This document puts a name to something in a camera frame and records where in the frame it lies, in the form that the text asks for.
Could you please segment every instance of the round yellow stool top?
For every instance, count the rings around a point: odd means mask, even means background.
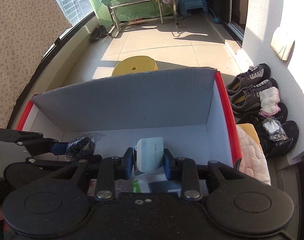
[[[153,70],[158,70],[154,59],[148,56],[135,56],[129,57],[117,64],[113,70],[112,76]]]

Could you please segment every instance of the green curtain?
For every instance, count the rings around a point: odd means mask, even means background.
[[[107,6],[100,2],[100,0],[89,0],[100,25],[109,27],[112,25],[111,17]],[[113,0],[112,4],[128,2],[130,0]],[[163,5],[163,16],[173,13],[171,4]],[[126,7],[121,7],[116,10],[116,15],[120,21],[131,21],[140,18],[159,17],[159,7],[157,2],[149,1],[140,4],[133,4]]]

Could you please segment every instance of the cardboard box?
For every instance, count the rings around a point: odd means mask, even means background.
[[[241,158],[221,74],[206,67],[108,77],[38,94],[18,129],[59,141],[97,131],[105,135],[95,149],[103,158],[123,156],[150,137],[163,137],[174,157],[197,164],[218,160],[233,166]]]

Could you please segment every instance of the floral patterned curtain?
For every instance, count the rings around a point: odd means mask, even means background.
[[[55,0],[0,0],[0,128],[43,55],[71,27]]]

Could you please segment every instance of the plastic-wrapped package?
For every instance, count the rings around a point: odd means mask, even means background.
[[[89,133],[70,141],[65,153],[65,161],[93,155],[96,142],[102,137],[103,134],[100,133]]]
[[[281,123],[274,117],[268,117],[263,122],[262,125],[269,135],[270,140],[276,142],[281,140],[287,140],[288,137],[281,125]]]

